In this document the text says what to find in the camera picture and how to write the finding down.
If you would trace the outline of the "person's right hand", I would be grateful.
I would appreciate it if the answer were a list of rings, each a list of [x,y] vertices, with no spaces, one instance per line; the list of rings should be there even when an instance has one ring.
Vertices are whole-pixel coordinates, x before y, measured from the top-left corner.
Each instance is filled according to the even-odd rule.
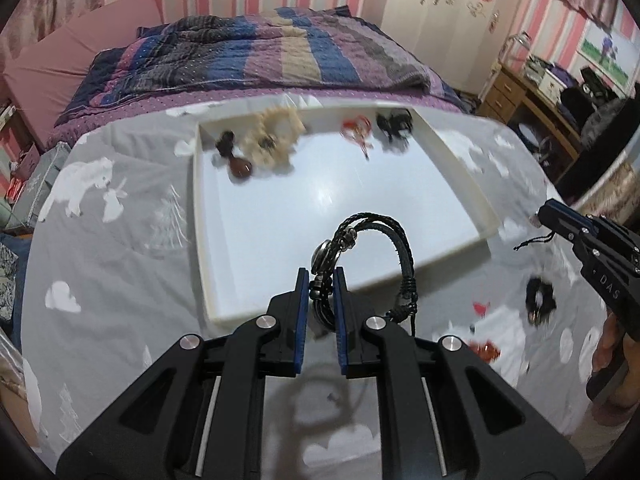
[[[592,409],[596,422],[607,427],[626,422],[639,405],[639,343],[625,333],[610,312],[592,356],[592,370],[597,373],[611,367],[616,349],[623,350],[623,363],[614,372],[606,400]]]

